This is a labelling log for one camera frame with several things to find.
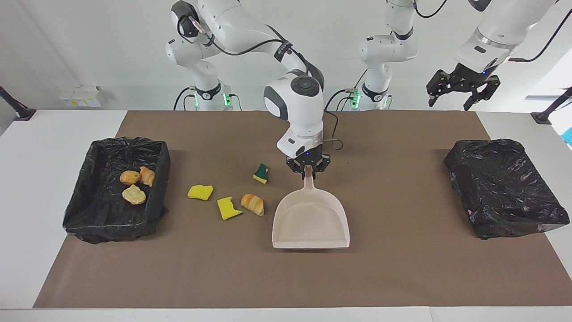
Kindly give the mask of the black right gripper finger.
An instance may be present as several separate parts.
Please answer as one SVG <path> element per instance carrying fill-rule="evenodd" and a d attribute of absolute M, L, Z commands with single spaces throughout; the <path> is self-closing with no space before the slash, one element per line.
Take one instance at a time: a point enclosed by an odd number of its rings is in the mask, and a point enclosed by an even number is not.
<path fill-rule="evenodd" d="M 329 166 L 330 162 L 330 155 L 320 155 L 320 157 L 317 157 L 316 160 L 312 163 L 312 178 L 316 179 L 317 173 L 324 172 L 325 169 Z"/>
<path fill-rule="evenodd" d="M 294 172 L 302 176 L 302 180 L 306 178 L 306 160 L 304 158 L 286 157 L 286 165 Z"/>

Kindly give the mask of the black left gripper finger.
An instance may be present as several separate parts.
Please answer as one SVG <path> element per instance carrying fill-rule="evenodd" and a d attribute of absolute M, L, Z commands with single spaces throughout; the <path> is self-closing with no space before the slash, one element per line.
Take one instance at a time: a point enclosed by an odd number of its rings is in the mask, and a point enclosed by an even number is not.
<path fill-rule="evenodd" d="M 429 107 L 433 107 L 437 102 L 438 97 L 452 92 L 451 75 L 442 69 L 437 70 L 427 83 L 426 91 L 429 95 Z"/>
<path fill-rule="evenodd" d="M 470 82 L 466 86 L 466 89 L 470 90 L 471 95 L 463 105 L 464 110 L 468 111 L 474 104 L 482 100 L 490 100 L 500 84 L 501 82 L 498 76 L 489 77 L 483 84 Z"/>

